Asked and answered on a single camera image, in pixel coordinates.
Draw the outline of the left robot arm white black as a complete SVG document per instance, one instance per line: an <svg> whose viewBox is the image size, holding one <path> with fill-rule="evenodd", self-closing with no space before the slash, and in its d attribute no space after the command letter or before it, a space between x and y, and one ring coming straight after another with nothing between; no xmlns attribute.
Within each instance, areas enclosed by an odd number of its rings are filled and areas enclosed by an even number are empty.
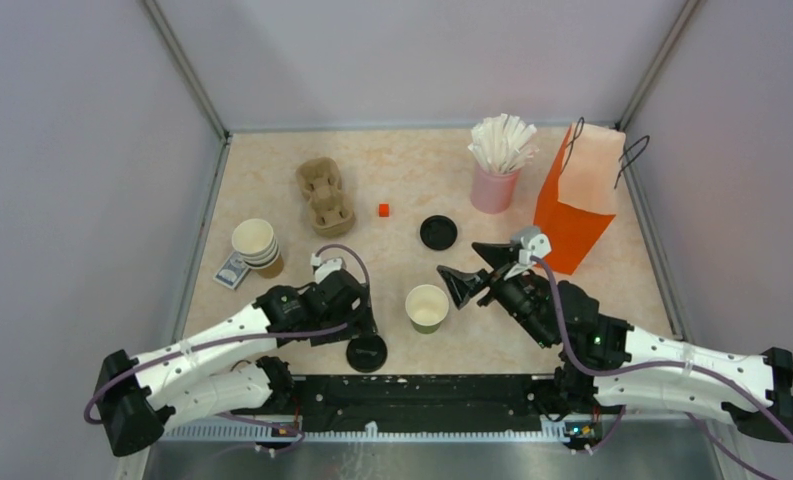
<svg viewBox="0 0 793 480"><path fill-rule="evenodd" d="M168 430L238 409L280 413L293 378L274 351L360 337L374 325L370 287L335 270L301 287L276 285L194 336L138 355L102 361L84 420L103 428L111 453L140 452Z"/></svg>

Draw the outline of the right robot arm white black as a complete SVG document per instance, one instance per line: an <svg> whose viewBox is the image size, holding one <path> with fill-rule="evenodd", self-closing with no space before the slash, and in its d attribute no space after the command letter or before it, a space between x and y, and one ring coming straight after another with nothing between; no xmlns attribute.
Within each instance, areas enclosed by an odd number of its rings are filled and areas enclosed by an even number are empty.
<svg viewBox="0 0 793 480"><path fill-rule="evenodd" d="M769 442L793 439L793 356L720 352L606 315L581 287L528 269L514 244L475 242L488 269L436 268L457 308L497 303L540 347L560 346L549 409L673 410L735 426Z"/></svg>

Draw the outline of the white paper cup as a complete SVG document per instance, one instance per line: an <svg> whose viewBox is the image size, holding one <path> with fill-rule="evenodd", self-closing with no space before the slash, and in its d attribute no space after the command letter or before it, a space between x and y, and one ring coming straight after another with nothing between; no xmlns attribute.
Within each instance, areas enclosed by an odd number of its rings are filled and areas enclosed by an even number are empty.
<svg viewBox="0 0 793 480"><path fill-rule="evenodd" d="M405 311L413 328L421 334L436 332L448 316L450 300L439 287L418 285L407 295Z"/></svg>

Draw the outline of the black cup lid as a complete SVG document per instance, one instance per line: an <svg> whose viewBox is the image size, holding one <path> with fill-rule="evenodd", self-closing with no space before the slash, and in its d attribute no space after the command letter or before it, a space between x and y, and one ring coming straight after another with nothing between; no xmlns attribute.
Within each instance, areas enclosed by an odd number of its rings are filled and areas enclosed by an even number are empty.
<svg viewBox="0 0 793 480"><path fill-rule="evenodd" d="M378 371L387 359L387 344L379 335L352 339L347 344L346 360L348 365L357 372Z"/></svg>
<svg viewBox="0 0 793 480"><path fill-rule="evenodd" d="M419 228L421 242L429 249L444 251L454 245L458 227L449 217L432 215L424 219Z"/></svg>

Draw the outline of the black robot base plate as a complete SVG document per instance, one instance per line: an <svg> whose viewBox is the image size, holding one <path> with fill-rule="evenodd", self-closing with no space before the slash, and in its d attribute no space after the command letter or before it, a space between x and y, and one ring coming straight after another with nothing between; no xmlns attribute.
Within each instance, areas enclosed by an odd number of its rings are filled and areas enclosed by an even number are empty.
<svg viewBox="0 0 793 480"><path fill-rule="evenodd" d="M550 420L590 415L546 375L308 375L281 410L306 432L538 431Z"/></svg>

